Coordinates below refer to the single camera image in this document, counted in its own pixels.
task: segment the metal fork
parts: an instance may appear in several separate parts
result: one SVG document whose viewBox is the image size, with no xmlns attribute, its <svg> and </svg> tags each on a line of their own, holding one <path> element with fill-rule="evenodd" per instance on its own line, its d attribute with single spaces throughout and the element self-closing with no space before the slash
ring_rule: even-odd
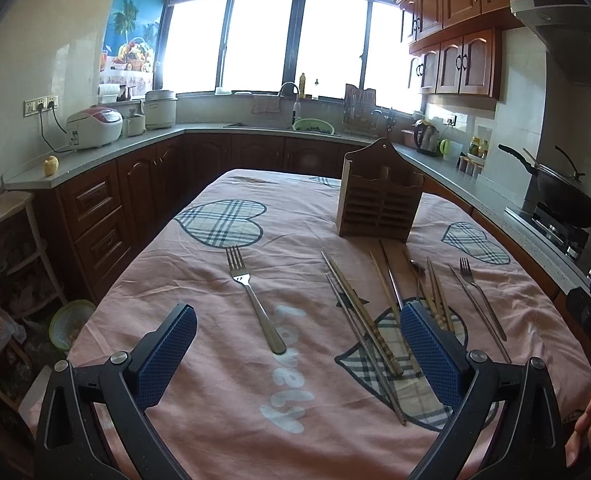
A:
<svg viewBox="0 0 591 480">
<path fill-rule="evenodd" d="M 487 306 L 487 310 L 491 314 L 491 318 L 493 319 L 493 323 L 496 326 L 496 328 L 498 329 L 498 334 L 499 334 L 500 338 L 502 339 L 502 341 L 506 341 L 507 334 L 504 332 L 502 325 L 499 323 L 498 316 L 496 316 L 495 312 L 493 312 L 493 308 L 491 307 L 489 300 L 487 300 L 486 294 L 484 293 L 484 291 L 482 290 L 480 285 L 478 285 L 475 282 L 475 280 L 473 278 L 473 272 L 471 271 L 471 266 L 469 265 L 468 258 L 460 258 L 460 274 L 464 278 L 464 281 L 466 281 L 467 283 L 469 283 L 470 285 L 473 285 L 475 288 L 478 289 L 478 292 L 480 292 L 480 295 L 482 296 L 482 299 L 484 300 L 484 304 Z"/>
<path fill-rule="evenodd" d="M 238 283 L 242 283 L 244 288 L 249 295 L 249 298 L 252 300 L 252 305 L 254 310 L 256 311 L 256 315 L 260 320 L 260 326 L 264 332 L 265 337 L 267 338 L 267 342 L 269 343 L 269 348 L 274 354 L 284 354 L 287 351 L 287 345 L 285 342 L 282 341 L 282 338 L 276 328 L 271 324 L 269 320 L 269 316 L 262 308 L 262 305 L 258 301 L 257 296 L 253 292 L 252 286 L 249 285 L 249 279 L 251 275 L 247 268 L 244 265 L 244 260 L 242 259 L 242 254 L 240 254 L 240 249 L 238 246 L 227 247 L 225 248 L 226 251 L 226 259 L 229 262 L 229 270 L 231 270 L 231 277 Z"/>
</svg>

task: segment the window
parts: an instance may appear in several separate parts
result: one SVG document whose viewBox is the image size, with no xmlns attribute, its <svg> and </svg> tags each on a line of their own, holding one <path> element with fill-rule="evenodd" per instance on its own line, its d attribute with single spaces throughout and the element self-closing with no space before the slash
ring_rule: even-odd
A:
<svg viewBox="0 0 591 480">
<path fill-rule="evenodd" d="M 222 86 L 277 92 L 293 0 L 234 0 Z"/>
<path fill-rule="evenodd" d="M 164 87 L 176 92 L 213 91 L 226 0 L 191 0 L 173 7 Z"/>
<path fill-rule="evenodd" d="M 306 0 L 295 79 L 304 72 L 307 93 L 316 79 L 326 97 L 343 98 L 345 83 L 359 87 L 366 26 L 366 0 Z"/>
<path fill-rule="evenodd" d="M 411 38 L 400 43 L 402 15 L 398 7 L 373 3 L 365 88 L 375 89 L 378 106 L 410 114 L 419 110 L 422 96 L 418 88 L 405 84 L 413 56 L 409 55 Z"/>
</svg>

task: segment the green mug handle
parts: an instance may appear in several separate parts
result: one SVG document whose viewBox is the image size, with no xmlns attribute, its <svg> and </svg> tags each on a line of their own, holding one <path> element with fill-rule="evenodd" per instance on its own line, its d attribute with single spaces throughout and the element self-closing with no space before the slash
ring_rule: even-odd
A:
<svg viewBox="0 0 591 480">
<path fill-rule="evenodd" d="M 442 153 L 442 155 L 447 155 L 447 152 L 449 151 L 449 144 L 450 144 L 450 140 L 449 139 L 442 139 L 440 141 L 440 153 Z"/>
</svg>

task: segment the gray countertop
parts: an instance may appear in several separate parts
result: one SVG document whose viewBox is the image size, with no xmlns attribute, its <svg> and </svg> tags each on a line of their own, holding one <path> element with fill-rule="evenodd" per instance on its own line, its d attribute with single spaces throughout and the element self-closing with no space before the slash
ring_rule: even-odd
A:
<svg viewBox="0 0 591 480">
<path fill-rule="evenodd" d="M 3 187 L 5 189 L 23 190 L 51 189 L 84 171 L 95 168 L 120 155 L 125 155 L 125 153 L 132 152 L 138 148 L 143 148 L 160 140 L 169 139 L 183 133 L 190 134 L 192 131 L 200 133 L 249 133 L 254 135 L 302 137 L 306 139 L 328 140 L 331 142 L 361 144 L 364 146 L 374 140 L 374 137 L 344 133 L 329 136 L 283 129 L 254 128 L 231 123 L 176 124 L 172 128 L 147 131 L 142 136 L 120 138 L 101 148 L 92 148 L 80 150 L 79 152 L 71 152 L 66 155 L 59 155 L 60 167 L 58 172 L 53 176 L 44 175 L 42 166 L 42 158 L 44 157 L 41 157 L 39 160 L 31 161 L 16 171 L 5 174 L 2 178 Z M 588 291 L 586 282 L 578 275 L 576 270 L 571 266 L 571 262 L 565 256 L 549 247 L 544 241 L 506 213 L 505 208 L 513 205 L 508 199 L 490 187 L 485 186 L 482 182 L 459 172 L 453 164 L 448 164 L 441 157 L 422 155 L 416 150 L 403 146 L 402 144 L 395 144 L 395 147 L 405 160 L 470 203 L 509 235 L 550 275 L 565 294 L 577 286 L 582 286 Z"/>
</svg>

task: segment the blue gripper pad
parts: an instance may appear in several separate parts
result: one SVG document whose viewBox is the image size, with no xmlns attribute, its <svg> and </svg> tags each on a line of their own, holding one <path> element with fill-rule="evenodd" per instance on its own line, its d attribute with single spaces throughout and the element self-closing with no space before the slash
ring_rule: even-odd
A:
<svg viewBox="0 0 591 480">
<path fill-rule="evenodd" d="M 442 404 L 457 409 L 472 371 L 460 341 L 451 332 L 441 330 L 418 301 L 404 304 L 400 327 L 435 396 Z"/>
<path fill-rule="evenodd" d="M 197 330 L 193 307 L 178 303 L 158 330 L 145 334 L 133 349 L 125 381 L 141 410 L 160 402 Z"/>
</svg>

